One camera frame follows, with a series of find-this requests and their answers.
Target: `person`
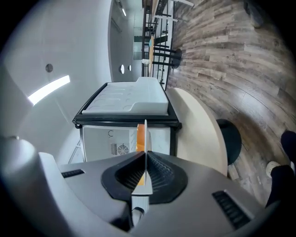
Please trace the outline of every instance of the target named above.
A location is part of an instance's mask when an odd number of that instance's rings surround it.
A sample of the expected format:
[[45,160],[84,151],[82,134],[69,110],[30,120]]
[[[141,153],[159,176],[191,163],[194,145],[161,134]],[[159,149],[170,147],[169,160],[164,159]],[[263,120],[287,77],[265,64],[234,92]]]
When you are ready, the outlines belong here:
[[280,165],[275,161],[271,161],[267,164],[266,174],[272,178],[272,185],[266,207],[276,201],[282,201],[285,204],[294,204],[296,200],[296,133],[293,131],[285,131],[281,136],[281,145],[291,161],[291,166]]
[[260,6],[253,0],[244,0],[244,9],[251,17],[252,26],[260,28],[264,23]]

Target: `wooden floor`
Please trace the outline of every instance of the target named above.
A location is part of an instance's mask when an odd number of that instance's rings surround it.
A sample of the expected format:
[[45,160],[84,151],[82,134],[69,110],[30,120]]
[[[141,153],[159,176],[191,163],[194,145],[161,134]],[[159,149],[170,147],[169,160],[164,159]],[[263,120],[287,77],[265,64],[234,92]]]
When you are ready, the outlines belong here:
[[294,61],[276,29],[254,29],[241,0],[190,0],[176,3],[173,48],[183,52],[168,86],[199,97],[216,119],[240,131],[240,157],[229,176],[266,204],[269,161],[288,164],[280,137],[296,131]]

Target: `white sneaker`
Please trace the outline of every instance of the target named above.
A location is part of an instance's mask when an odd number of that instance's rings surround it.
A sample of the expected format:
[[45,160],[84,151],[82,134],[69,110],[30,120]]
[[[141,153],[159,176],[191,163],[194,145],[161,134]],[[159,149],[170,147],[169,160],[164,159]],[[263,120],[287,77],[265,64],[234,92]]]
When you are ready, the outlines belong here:
[[270,161],[267,166],[266,166],[266,174],[268,177],[271,178],[271,171],[273,168],[277,167],[277,166],[280,166],[279,163],[275,162],[275,161]]
[[293,162],[291,162],[291,168],[292,168],[292,170],[293,170],[293,172],[294,172],[294,175],[296,174],[296,171],[295,171],[295,164],[293,163]]

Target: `ceiling light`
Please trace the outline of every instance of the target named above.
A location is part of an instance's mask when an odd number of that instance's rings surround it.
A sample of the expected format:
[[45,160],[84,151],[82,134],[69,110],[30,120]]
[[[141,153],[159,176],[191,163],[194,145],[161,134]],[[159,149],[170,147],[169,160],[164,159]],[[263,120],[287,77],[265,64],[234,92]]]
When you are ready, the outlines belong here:
[[122,9],[122,11],[123,11],[123,13],[124,13],[124,16],[126,16],[125,10],[124,10],[124,9]]
[[37,104],[40,100],[42,100],[45,96],[52,93],[56,89],[62,87],[63,85],[66,85],[70,82],[69,75],[64,76],[60,79],[57,79],[46,86],[40,88],[36,92],[34,92],[32,95],[28,97],[28,99],[33,103],[33,105]]

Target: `ventilation fan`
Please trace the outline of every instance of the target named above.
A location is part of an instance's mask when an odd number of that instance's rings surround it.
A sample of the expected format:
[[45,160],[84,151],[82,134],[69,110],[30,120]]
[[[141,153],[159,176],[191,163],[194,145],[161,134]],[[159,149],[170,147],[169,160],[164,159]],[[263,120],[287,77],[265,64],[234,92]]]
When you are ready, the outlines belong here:
[[117,152],[120,154],[120,155],[126,155],[129,153],[129,149],[127,146],[125,146],[124,144],[120,145],[118,148],[117,148]]

